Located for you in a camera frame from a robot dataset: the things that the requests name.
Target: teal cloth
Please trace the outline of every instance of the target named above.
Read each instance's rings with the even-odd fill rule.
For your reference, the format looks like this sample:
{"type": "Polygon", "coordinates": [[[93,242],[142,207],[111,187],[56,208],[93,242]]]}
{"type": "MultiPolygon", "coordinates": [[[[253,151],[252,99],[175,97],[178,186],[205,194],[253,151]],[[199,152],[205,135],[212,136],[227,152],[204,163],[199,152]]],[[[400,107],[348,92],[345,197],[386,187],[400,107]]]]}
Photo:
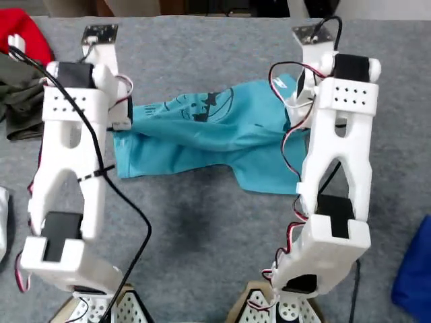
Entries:
{"type": "MultiPolygon", "coordinates": [[[[276,86],[287,98],[296,83],[282,75],[276,86]]],[[[114,134],[117,172],[120,178],[130,178],[224,164],[245,190],[295,194],[297,177],[280,153],[289,127],[286,109],[263,80],[135,106],[131,130],[114,134]]],[[[294,133],[285,151],[300,171],[303,134],[294,133]]]]}

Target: blue object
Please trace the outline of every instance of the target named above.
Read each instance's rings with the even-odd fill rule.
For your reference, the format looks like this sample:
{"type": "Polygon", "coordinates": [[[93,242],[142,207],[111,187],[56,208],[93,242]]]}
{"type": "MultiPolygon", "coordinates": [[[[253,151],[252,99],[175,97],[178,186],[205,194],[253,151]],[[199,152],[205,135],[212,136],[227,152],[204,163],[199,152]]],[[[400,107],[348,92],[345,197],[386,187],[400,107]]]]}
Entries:
{"type": "Polygon", "coordinates": [[[392,289],[392,302],[419,322],[431,321],[431,216],[411,241],[392,289]]]}
{"type": "MultiPolygon", "coordinates": [[[[296,82],[282,75],[276,86],[288,98],[296,82]]],[[[286,109],[263,80],[136,106],[132,129],[114,134],[118,175],[174,174],[224,164],[245,190],[295,194],[297,177],[280,153],[289,127],[286,109]]],[[[301,131],[288,140],[285,152],[301,170],[305,157],[301,131]]]]}

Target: gray felt surface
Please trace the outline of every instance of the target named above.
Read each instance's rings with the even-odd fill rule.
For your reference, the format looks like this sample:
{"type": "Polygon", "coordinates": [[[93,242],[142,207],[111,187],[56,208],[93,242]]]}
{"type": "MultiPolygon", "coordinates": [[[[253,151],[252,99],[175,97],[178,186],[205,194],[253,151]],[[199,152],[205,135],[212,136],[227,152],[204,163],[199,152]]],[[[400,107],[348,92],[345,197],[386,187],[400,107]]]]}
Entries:
{"type": "MultiPolygon", "coordinates": [[[[102,20],[36,21],[58,59],[73,61],[81,54],[84,26],[102,20]]],[[[204,17],[109,21],[121,25],[119,66],[135,81],[136,104],[266,78],[270,64],[300,59],[290,32],[299,21],[204,17]]],[[[356,322],[411,322],[391,304],[390,292],[409,241],[431,209],[430,33],[431,22],[345,23],[340,50],[376,57],[383,66],[370,153],[372,247],[362,260],[356,322]]],[[[13,277],[13,260],[28,234],[26,186],[35,171],[39,142],[7,142],[4,126],[0,124],[0,185],[10,189],[13,200],[11,251],[0,265],[0,321],[46,322],[69,295],[37,278],[31,291],[21,295],[13,277]]],[[[114,160],[112,143],[107,145],[107,160],[107,164],[114,160]]],[[[259,270],[270,265],[293,220],[290,196],[244,192],[231,170],[222,166],[115,182],[154,226],[130,282],[157,322],[223,321],[245,283],[259,279],[259,270]]],[[[78,211],[81,197],[76,190],[77,184],[68,181],[57,208],[78,211]]],[[[328,192],[343,194],[345,179],[337,176],[328,192]]],[[[106,223],[95,250],[124,269],[144,235],[138,215],[108,190],[106,223]]],[[[350,275],[318,298],[330,322],[347,322],[352,287],[350,275]]]]}

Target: red cloth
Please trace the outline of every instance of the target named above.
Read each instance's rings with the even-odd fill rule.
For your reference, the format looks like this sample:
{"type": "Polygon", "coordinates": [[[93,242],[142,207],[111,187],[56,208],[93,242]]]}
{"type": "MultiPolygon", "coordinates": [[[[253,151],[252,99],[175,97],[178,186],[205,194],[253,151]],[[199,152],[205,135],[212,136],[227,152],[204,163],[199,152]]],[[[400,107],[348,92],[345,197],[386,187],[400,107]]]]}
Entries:
{"type": "Polygon", "coordinates": [[[26,41],[26,55],[43,65],[54,60],[44,36],[32,18],[22,9],[0,10],[0,51],[9,54],[7,37],[18,34],[26,41]]]}

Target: white cloth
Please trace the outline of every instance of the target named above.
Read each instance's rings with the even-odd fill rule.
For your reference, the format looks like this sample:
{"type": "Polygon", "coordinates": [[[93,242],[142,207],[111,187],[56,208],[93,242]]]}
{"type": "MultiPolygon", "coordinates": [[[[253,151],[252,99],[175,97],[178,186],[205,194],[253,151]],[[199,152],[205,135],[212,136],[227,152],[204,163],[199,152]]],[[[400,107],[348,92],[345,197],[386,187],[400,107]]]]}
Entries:
{"type": "Polygon", "coordinates": [[[7,203],[9,201],[9,192],[0,187],[0,261],[6,253],[6,224],[7,224],[7,203]]]}

